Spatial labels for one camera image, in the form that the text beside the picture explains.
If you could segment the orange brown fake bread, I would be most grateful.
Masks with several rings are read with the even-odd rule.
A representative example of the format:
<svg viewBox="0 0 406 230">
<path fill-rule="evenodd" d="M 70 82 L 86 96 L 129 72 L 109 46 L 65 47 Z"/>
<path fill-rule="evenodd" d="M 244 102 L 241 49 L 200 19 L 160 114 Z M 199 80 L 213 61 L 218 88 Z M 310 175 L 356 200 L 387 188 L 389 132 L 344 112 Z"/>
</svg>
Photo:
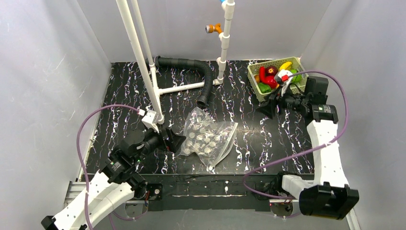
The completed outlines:
<svg viewBox="0 0 406 230">
<path fill-rule="evenodd" d="M 259 76 L 259 74 L 255 75 L 255 76 L 254 76 L 254 79 L 255 79 L 256 83 L 260 83 L 260 82 L 261 82 L 261 81 L 260 81 L 260 76 Z"/>
</svg>

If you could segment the clear zip top bag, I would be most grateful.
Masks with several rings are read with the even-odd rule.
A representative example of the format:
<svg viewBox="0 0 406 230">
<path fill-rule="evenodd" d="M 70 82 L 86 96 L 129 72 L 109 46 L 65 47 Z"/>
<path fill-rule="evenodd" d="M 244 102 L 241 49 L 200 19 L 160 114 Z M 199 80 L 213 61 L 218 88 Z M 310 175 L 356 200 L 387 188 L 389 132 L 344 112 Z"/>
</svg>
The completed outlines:
<svg viewBox="0 0 406 230">
<path fill-rule="evenodd" d="M 195 153 L 208 170 L 213 170 L 231 151 L 237 122 L 215 122 L 204 110 L 195 107 L 187 116 L 180 154 Z"/>
</svg>

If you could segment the red fake fruit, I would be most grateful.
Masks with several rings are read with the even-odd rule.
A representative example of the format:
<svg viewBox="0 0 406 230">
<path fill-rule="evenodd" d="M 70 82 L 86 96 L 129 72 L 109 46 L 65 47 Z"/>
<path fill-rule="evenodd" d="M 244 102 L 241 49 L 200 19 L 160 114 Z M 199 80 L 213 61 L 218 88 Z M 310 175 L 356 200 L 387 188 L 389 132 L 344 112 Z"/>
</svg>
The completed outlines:
<svg viewBox="0 0 406 230">
<path fill-rule="evenodd" d="M 275 76 L 278 72 L 278 68 L 273 65 L 270 65 L 265 69 L 266 76 Z"/>
</svg>

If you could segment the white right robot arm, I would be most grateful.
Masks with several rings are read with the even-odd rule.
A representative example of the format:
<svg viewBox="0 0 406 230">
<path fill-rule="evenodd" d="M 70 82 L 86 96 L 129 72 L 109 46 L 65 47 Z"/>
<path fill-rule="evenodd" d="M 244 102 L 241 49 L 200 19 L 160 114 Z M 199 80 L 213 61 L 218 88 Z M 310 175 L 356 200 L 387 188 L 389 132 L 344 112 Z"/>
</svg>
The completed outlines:
<svg viewBox="0 0 406 230">
<path fill-rule="evenodd" d="M 328 80 L 308 77 L 305 91 L 293 93 L 272 92 L 267 103 L 257 109 L 268 118 L 276 116 L 277 109 L 299 112 L 305 120 L 312 147 L 326 147 L 313 151 L 314 182 L 306 182 L 291 172 L 279 172 L 276 179 L 258 191 L 277 196 L 286 194 L 298 200 L 301 214 L 330 219 L 343 219 L 359 201 L 359 192 L 351 189 L 342 169 L 339 144 L 330 143 L 337 136 L 338 113 L 327 104 Z"/>
</svg>

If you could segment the red fake chili pepper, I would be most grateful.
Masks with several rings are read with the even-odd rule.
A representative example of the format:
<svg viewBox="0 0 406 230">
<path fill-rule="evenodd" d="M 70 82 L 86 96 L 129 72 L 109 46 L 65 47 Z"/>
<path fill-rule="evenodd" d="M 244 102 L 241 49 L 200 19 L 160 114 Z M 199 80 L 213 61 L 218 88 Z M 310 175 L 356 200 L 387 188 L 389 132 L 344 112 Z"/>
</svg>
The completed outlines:
<svg viewBox="0 0 406 230">
<path fill-rule="evenodd" d="M 276 89 L 279 84 L 274 79 L 275 76 L 266 76 L 265 69 L 266 67 L 263 66 L 259 68 L 260 81 L 264 84 L 269 85 L 272 89 Z"/>
</svg>

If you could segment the green fake pepper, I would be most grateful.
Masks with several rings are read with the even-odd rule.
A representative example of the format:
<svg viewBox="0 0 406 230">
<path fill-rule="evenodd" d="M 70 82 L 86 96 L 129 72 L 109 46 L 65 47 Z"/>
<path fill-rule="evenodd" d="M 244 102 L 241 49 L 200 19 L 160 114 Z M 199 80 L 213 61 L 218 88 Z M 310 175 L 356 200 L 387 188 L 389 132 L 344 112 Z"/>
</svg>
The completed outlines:
<svg viewBox="0 0 406 230">
<path fill-rule="evenodd" d="M 272 88 L 269 85 L 262 82 L 257 83 L 257 86 L 262 94 L 270 93 L 272 91 Z"/>
</svg>

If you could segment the light green fake fruit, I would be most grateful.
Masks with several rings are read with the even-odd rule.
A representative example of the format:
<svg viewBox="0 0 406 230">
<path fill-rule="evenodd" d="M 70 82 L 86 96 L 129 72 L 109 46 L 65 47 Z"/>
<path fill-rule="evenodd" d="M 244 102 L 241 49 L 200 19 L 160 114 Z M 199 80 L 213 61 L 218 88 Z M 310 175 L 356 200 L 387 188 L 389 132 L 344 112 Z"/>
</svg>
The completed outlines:
<svg viewBox="0 0 406 230">
<path fill-rule="evenodd" d="M 298 70 L 296 70 L 296 69 L 291 69 L 290 72 L 291 72 L 292 74 L 296 74 L 296 73 L 298 72 Z M 297 83 L 297 82 L 300 82 L 301 80 L 302 80 L 302 75 L 301 75 L 301 74 L 295 75 L 294 77 L 291 78 L 291 82 L 292 82 L 292 83 Z"/>
</svg>

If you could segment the yellow fake banana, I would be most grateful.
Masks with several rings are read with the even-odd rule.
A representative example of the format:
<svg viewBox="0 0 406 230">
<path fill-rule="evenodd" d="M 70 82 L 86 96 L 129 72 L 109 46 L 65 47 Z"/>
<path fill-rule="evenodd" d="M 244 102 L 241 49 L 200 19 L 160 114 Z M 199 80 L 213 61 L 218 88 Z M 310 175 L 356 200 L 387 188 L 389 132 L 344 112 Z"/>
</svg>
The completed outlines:
<svg viewBox="0 0 406 230">
<path fill-rule="evenodd" d="M 291 70 L 293 66 L 293 63 L 290 61 L 284 62 L 280 67 L 279 67 L 279 71 L 281 70 Z"/>
</svg>

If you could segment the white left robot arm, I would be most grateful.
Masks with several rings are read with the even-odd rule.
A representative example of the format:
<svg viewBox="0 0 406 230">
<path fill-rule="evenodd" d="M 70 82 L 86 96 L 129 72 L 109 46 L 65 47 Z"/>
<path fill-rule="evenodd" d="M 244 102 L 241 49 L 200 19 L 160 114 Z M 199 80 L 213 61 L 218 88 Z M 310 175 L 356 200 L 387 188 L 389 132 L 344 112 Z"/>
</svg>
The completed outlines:
<svg viewBox="0 0 406 230">
<path fill-rule="evenodd" d="M 44 217 L 41 225 L 45 230 L 93 229 L 117 206 L 148 193 L 148 182 L 136 169 L 142 157 L 155 150 L 176 153 L 185 140 L 170 128 L 129 131 L 85 188 L 62 211 Z"/>
</svg>

